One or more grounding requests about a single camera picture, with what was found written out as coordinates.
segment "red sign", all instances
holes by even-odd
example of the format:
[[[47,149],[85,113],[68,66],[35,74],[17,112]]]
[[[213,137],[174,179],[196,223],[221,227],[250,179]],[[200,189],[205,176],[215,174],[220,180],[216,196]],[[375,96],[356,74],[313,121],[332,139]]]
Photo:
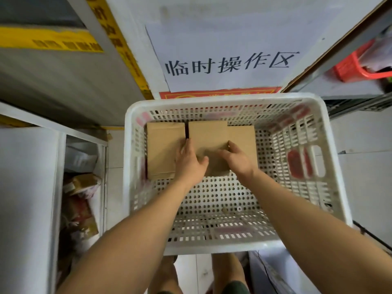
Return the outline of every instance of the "red sign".
[[[273,94],[279,92],[282,87],[264,87],[264,88],[233,88],[231,90],[215,91],[189,91],[189,92],[160,92],[161,99],[191,98],[206,96],[222,95],[247,95],[247,94]]]

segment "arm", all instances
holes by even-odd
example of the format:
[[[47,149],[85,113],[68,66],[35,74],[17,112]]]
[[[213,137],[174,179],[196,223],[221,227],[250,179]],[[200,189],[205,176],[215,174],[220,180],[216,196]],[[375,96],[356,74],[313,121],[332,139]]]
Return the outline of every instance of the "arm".
[[[177,153],[175,177],[165,190],[106,232],[57,294],[144,293],[162,259],[177,210],[207,166],[208,158],[199,163],[187,139],[182,153]]]
[[[283,188],[234,143],[220,151],[257,198],[282,242],[323,294],[389,293],[392,258],[370,239]]]

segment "forearm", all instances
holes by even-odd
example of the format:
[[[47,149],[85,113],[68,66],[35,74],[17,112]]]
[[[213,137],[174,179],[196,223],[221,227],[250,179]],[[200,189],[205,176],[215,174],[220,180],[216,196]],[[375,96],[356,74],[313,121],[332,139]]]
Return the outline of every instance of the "forearm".
[[[392,287],[392,259],[369,239],[259,170],[248,188],[322,293],[384,293]]]
[[[177,210],[189,187],[172,181],[87,252],[58,293],[142,294],[162,259]]]

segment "leg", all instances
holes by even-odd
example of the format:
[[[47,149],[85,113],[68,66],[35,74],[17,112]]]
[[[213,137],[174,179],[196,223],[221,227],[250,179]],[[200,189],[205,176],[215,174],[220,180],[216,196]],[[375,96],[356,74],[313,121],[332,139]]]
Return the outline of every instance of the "leg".
[[[178,285],[176,268],[174,267],[174,256],[164,256],[162,258],[161,264],[148,287],[148,294],[157,294],[162,291],[182,294]]]
[[[236,255],[233,253],[212,254],[214,272],[214,294],[222,294],[223,289],[233,281],[239,281],[246,287],[245,274]]]

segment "white plastic basket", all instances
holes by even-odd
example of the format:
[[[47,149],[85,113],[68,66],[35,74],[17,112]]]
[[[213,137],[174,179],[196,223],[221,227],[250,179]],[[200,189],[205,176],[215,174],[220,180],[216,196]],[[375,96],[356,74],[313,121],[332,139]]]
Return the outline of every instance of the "white plastic basket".
[[[133,104],[125,117],[124,216],[145,205],[169,182],[146,179],[145,124],[214,119],[227,120],[230,126],[254,125],[259,168],[295,195],[351,225],[326,106],[320,97],[309,93]],[[252,193],[230,172],[225,177],[205,177],[190,190],[178,210],[165,255],[249,251],[281,245]]]

